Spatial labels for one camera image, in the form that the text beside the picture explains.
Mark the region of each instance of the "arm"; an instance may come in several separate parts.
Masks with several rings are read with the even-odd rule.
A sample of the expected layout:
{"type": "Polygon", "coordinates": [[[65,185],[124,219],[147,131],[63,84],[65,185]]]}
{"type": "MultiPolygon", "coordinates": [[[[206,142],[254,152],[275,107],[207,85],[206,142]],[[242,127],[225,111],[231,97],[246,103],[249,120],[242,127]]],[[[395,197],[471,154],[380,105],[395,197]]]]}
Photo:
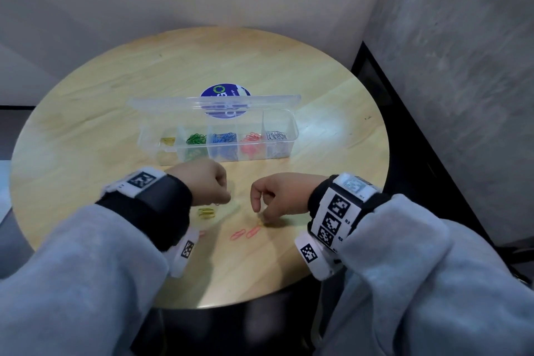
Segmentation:
{"type": "MultiPolygon", "coordinates": [[[[266,220],[308,210],[314,216],[325,179],[259,179],[253,209],[263,196],[266,220]]],[[[534,293],[476,233],[402,195],[365,215],[338,255],[352,277],[330,319],[324,354],[527,354],[534,345],[534,293]]]]}
{"type": "MultiPolygon", "coordinates": [[[[173,197],[176,214],[187,217],[191,204],[230,200],[224,168],[213,161],[168,173],[184,185],[173,197]]],[[[125,196],[98,203],[63,221],[26,265],[0,282],[0,354],[127,352],[167,276],[157,248],[168,249],[162,239],[183,229],[162,231],[166,224],[156,214],[125,196]]]]}

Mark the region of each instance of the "open plastic lid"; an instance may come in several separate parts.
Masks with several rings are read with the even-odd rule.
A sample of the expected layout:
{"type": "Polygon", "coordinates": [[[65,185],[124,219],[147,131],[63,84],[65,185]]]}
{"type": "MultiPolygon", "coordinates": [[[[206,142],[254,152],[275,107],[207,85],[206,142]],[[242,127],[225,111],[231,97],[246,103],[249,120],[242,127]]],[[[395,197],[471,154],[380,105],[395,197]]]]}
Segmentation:
{"type": "Polygon", "coordinates": [[[168,113],[178,110],[262,110],[289,109],[301,100],[299,94],[273,96],[209,96],[131,98],[128,105],[147,114],[168,113]]]}

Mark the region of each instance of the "clear plastic organizer box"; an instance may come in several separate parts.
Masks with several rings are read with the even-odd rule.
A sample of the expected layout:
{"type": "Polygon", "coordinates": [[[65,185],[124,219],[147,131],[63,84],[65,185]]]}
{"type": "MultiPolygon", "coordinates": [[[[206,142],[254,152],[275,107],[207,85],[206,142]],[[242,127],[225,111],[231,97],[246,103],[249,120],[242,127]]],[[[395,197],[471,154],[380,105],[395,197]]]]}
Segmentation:
{"type": "Polygon", "coordinates": [[[300,99],[300,95],[132,98],[128,104],[143,114],[137,144],[164,166],[203,156],[218,162],[288,157],[298,138],[292,108],[300,99]],[[205,144],[200,144],[203,136],[205,144]]]}

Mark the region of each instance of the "wooden tabletop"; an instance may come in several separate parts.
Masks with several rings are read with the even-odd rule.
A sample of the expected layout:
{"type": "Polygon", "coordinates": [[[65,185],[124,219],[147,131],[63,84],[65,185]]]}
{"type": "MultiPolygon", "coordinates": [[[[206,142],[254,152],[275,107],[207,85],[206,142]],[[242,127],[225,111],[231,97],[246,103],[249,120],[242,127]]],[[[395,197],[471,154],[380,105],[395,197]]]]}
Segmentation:
{"type": "Polygon", "coordinates": [[[277,172],[349,171],[382,187],[389,144],[364,86],[341,64],[293,39],[253,29],[193,28],[149,36],[76,69],[43,99],[21,132],[12,159],[11,198],[24,236],[37,248],[104,184],[153,162],[137,147],[139,113],[130,97],[199,96],[236,83],[253,95],[301,94],[300,136],[289,158],[226,162],[232,200],[204,231],[185,274],[169,278],[156,306],[202,308],[277,291],[308,275],[293,239],[309,216],[261,226],[251,183],[277,172]]]}

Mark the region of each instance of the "round purple sticker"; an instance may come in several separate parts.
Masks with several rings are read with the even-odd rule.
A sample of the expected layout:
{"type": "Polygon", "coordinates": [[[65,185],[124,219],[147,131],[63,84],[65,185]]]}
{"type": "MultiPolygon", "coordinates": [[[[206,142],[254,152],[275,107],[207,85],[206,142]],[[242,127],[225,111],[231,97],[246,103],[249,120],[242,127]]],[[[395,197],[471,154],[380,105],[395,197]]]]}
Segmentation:
{"type": "MultiPolygon", "coordinates": [[[[234,83],[219,83],[204,90],[200,96],[250,96],[250,92],[234,83]]],[[[236,111],[240,107],[246,107],[246,104],[217,105],[206,107],[206,109],[221,109],[221,111],[208,113],[212,117],[235,118],[245,113],[245,111],[236,111]]]]}

